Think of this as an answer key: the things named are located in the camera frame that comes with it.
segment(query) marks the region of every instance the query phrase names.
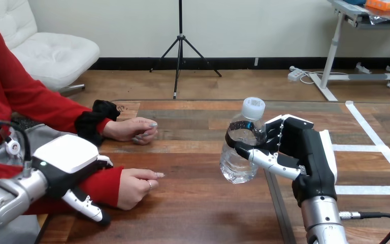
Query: fingernail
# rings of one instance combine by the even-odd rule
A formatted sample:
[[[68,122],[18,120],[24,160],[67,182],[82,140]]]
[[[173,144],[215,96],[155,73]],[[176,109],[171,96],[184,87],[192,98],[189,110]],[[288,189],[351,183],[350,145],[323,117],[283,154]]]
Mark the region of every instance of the fingernail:
[[[158,177],[158,178],[164,178],[164,177],[165,177],[165,174],[164,174],[164,173],[158,173],[158,172],[156,172],[155,174],[156,174],[156,177]]]

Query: cable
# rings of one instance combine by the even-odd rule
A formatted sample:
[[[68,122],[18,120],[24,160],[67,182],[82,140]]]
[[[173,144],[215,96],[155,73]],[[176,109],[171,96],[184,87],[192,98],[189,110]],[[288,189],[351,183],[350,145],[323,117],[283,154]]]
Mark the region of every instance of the cable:
[[[310,74],[317,74],[317,75],[320,75],[320,76],[323,75],[323,71],[308,72],[308,71],[304,71],[304,70],[303,70],[303,72],[304,72],[304,75],[301,76],[300,81],[301,81],[302,83],[304,83],[304,84],[313,84],[313,83],[314,83],[314,82],[305,82],[305,81],[303,81],[303,78],[304,78],[305,76],[309,76]],[[348,75],[348,74],[342,73],[342,72],[330,72],[330,74]]]
[[[9,126],[9,127],[12,127],[14,130],[21,133],[21,135],[23,136],[23,143],[24,143],[23,161],[24,162],[31,161],[30,144],[29,144],[29,139],[27,137],[26,131],[21,129],[17,124],[15,124],[13,122],[8,122],[8,121],[0,120],[0,126]]]
[[[371,219],[371,218],[390,218],[390,213],[384,212],[359,212],[361,215],[361,219]],[[390,232],[385,238],[380,242],[380,244],[385,244],[390,240]]]

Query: white cable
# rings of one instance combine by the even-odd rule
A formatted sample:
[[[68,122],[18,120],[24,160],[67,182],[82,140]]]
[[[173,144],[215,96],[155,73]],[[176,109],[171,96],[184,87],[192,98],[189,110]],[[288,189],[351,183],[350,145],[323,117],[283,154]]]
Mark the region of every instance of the white cable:
[[[304,83],[304,84],[313,84],[313,83],[314,83],[314,82],[306,82],[306,81],[303,81],[303,78],[304,78],[305,76],[309,76],[310,74],[316,74],[316,75],[320,75],[320,76],[323,75],[323,71],[315,71],[315,72],[308,72],[308,71],[304,71],[304,70],[302,70],[302,71],[304,72],[304,75],[301,76],[300,81],[301,81],[302,83]],[[348,74],[342,73],[342,72],[330,72],[330,74],[348,75]]]

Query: robotic finger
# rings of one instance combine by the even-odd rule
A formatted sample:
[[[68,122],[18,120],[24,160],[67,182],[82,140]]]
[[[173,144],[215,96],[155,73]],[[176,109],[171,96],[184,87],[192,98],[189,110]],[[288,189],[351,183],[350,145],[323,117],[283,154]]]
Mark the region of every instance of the robotic finger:
[[[79,211],[86,217],[92,219],[102,226],[106,226],[111,222],[111,217],[105,211],[102,211],[96,204],[92,202],[90,196],[84,193],[80,188],[75,187],[67,190],[62,197],[73,209]]]

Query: wooden table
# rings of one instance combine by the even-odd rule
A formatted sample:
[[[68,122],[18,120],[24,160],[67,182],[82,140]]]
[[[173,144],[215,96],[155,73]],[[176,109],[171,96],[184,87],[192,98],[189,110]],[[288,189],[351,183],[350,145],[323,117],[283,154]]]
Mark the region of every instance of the wooden table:
[[[49,217],[40,243],[305,243],[289,180],[273,176],[267,183],[260,170],[254,180],[233,185],[220,172],[223,137],[241,100],[115,103],[119,120],[153,119],[159,136],[148,146],[106,141],[101,154],[115,165],[148,168],[166,177],[136,208],[108,209],[113,221],[106,228],[75,215]],[[390,148],[390,104],[356,108]],[[314,122],[317,130],[329,129],[334,144],[373,145],[343,103],[267,102],[264,117],[287,113]],[[381,153],[335,154],[337,185],[390,186],[390,164]],[[390,196],[339,195],[338,204],[340,210],[390,212]],[[379,243],[390,229],[390,221],[383,219],[344,224],[351,243]]]

